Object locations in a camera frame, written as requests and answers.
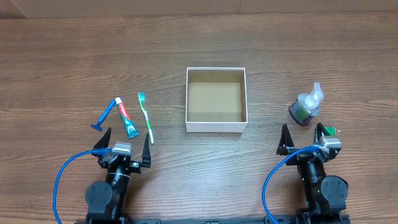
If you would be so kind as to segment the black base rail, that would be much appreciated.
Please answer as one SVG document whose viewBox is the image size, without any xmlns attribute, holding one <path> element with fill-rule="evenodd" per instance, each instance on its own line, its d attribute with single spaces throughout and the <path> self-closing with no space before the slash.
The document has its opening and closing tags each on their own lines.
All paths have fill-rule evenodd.
<svg viewBox="0 0 398 224">
<path fill-rule="evenodd" d="M 282 224 L 296 224 L 304 223 L 298 220 L 295 215 L 276 215 L 275 219 L 278 223 Z M 106 220 L 106 221 L 83 221 L 77 222 L 78 224 L 83 223 L 131 223 L 131 224 L 271 224 L 274 223 L 268 216 L 264 218 L 222 218 L 222 219 L 183 219 L 183 220 L 161 220 L 158 218 L 151 219 L 125 219 L 125 220 Z M 342 223 L 350 224 L 351 220 L 348 215 L 342 216 L 342 222 L 337 222 L 337 220 L 332 221 L 318 221 L 315 223 Z"/>
</svg>

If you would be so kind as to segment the clear spray bottle dark liquid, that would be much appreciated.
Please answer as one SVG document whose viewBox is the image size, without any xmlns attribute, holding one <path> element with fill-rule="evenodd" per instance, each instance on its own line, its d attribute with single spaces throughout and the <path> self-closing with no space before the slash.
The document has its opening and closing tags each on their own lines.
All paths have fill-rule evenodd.
<svg viewBox="0 0 398 224">
<path fill-rule="evenodd" d="M 296 123 L 308 126 L 311 120 L 320 112 L 320 103 L 324 99 L 324 93 L 319 82 L 313 84 L 311 93 L 301 93 L 296 101 L 289 106 L 289 113 Z"/>
</svg>

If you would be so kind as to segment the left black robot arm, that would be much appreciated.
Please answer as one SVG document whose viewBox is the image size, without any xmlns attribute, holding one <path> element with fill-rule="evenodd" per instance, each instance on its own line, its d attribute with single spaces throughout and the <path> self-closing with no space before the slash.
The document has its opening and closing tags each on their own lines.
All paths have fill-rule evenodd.
<svg viewBox="0 0 398 224">
<path fill-rule="evenodd" d="M 149 134 L 144 141 L 141 161 L 131 159 L 131 143 L 119 141 L 109 147 L 110 138 L 111 128 L 93 146 L 97 152 L 92 155 L 98 158 L 99 166 L 107 173 L 104 181 L 94 182 L 86 190 L 86 223 L 132 223 L 132 218 L 124 212 L 131 174 L 140 174 L 143 167 L 151 165 Z"/>
</svg>

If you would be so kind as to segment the blue disposable razor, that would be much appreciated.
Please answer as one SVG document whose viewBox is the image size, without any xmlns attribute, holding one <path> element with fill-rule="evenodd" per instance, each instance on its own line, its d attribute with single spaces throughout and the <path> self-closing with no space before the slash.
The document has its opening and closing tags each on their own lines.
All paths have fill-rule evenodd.
<svg viewBox="0 0 398 224">
<path fill-rule="evenodd" d="M 103 129 L 101 127 L 101 124 L 105 121 L 106 117 L 109 115 L 109 113 L 111 112 L 112 108 L 115 106 L 116 104 L 116 100 L 113 99 L 109 105 L 107 106 L 107 108 L 105 109 L 105 111 L 103 112 L 103 114 L 100 116 L 100 118 L 97 120 L 96 124 L 92 124 L 91 127 L 93 129 L 96 129 L 100 132 L 103 132 Z"/>
</svg>

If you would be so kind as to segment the red green toothpaste tube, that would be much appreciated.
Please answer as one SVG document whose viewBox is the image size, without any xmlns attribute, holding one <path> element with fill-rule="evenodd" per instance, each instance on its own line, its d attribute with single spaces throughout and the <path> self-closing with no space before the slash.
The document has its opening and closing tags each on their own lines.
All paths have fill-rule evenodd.
<svg viewBox="0 0 398 224">
<path fill-rule="evenodd" d="M 127 132 L 127 137 L 132 139 L 139 135 L 137 128 L 135 127 L 133 121 L 131 120 L 127 109 L 120 97 L 115 98 L 116 105 L 118 106 L 119 112 L 121 114 L 122 121 L 124 123 L 124 127 Z"/>
</svg>

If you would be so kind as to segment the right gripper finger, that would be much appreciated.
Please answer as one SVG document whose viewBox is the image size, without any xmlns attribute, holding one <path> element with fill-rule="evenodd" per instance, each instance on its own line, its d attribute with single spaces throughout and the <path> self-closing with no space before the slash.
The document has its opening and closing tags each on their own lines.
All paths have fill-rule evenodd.
<svg viewBox="0 0 398 224">
<path fill-rule="evenodd" d="M 318 123 L 315 127 L 315 134 L 314 134 L 314 144 L 318 144 L 319 139 L 322 136 L 329 136 L 330 133 L 328 130 L 322 125 L 321 123 Z"/>
<path fill-rule="evenodd" d="M 287 156 L 295 151 L 295 146 L 286 124 L 282 126 L 281 137 L 276 151 L 277 155 Z"/>
</svg>

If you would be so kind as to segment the white cardboard box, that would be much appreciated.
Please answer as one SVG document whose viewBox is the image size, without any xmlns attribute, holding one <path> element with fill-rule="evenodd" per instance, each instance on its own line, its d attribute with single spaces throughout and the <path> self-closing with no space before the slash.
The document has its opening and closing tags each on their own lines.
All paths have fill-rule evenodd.
<svg viewBox="0 0 398 224">
<path fill-rule="evenodd" d="M 192 133 L 243 133 L 248 123 L 246 70 L 188 67 L 185 124 Z"/>
</svg>

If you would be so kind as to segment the green white toothbrush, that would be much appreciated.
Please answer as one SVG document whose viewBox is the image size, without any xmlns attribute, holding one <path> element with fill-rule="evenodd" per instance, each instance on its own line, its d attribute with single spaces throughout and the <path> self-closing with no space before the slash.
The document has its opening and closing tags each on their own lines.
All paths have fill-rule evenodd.
<svg viewBox="0 0 398 224">
<path fill-rule="evenodd" d="M 146 109 L 144 108 L 144 103 L 146 102 L 146 96 L 144 92 L 138 92 L 137 93 L 137 98 L 141 107 L 141 111 L 143 112 L 143 115 L 145 117 L 146 120 L 146 124 L 147 124 L 147 128 L 148 128 L 148 132 L 149 132 L 149 137 L 150 137 L 150 143 L 153 144 L 154 143 L 154 136 L 153 136 L 153 132 L 152 132 L 152 127 L 150 125 L 150 121 L 149 121 L 149 117 L 147 114 Z"/>
</svg>

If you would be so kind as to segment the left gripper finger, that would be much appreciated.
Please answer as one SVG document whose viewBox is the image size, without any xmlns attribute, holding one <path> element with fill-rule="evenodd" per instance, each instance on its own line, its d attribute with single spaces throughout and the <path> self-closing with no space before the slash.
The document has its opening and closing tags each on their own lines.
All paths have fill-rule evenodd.
<svg viewBox="0 0 398 224">
<path fill-rule="evenodd" d="M 150 149 L 149 149 L 149 133 L 146 134 L 146 139 L 144 142 L 144 147 L 142 150 L 142 163 L 141 166 L 145 168 L 150 168 L 151 166 L 151 156 L 150 156 Z"/>
<path fill-rule="evenodd" d="M 108 128 L 104 136 L 94 145 L 93 148 L 94 149 L 108 148 L 110 138 L 111 138 L 111 128 Z"/>
</svg>

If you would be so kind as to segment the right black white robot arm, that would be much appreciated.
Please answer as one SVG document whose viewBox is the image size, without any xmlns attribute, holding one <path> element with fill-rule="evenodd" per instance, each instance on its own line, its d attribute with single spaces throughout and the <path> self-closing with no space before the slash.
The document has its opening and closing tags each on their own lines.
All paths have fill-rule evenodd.
<svg viewBox="0 0 398 224">
<path fill-rule="evenodd" d="M 341 150 L 341 141 L 334 129 L 318 123 L 314 143 L 323 146 L 317 152 L 303 152 L 287 161 L 296 166 L 302 179 L 307 206 L 298 209 L 295 215 L 278 215 L 279 223 L 291 224 L 350 224 L 349 216 L 341 212 L 346 209 L 349 185 L 335 175 L 327 175 L 324 163 L 334 159 Z"/>
</svg>

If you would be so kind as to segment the green soap packet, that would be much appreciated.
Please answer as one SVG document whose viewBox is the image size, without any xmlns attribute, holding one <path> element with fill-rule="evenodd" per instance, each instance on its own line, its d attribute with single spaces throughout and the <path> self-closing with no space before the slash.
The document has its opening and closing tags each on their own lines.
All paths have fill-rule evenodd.
<svg viewBox="0 0 398 224">
<path fill-rule="evenodd" d="M 336 128 L 325 126 L 324 129 L 325 130 L 322 131 L 320 128 L 315 128 L 315 136 L 314 136 L 314 142 L 315 143 L 318 142 L 318 137 L 319 136 L 324 136 L 326 132 L 328 132 L 330 134 L 330 136 L 334 136 L 335 135 Z"/>
</svg>

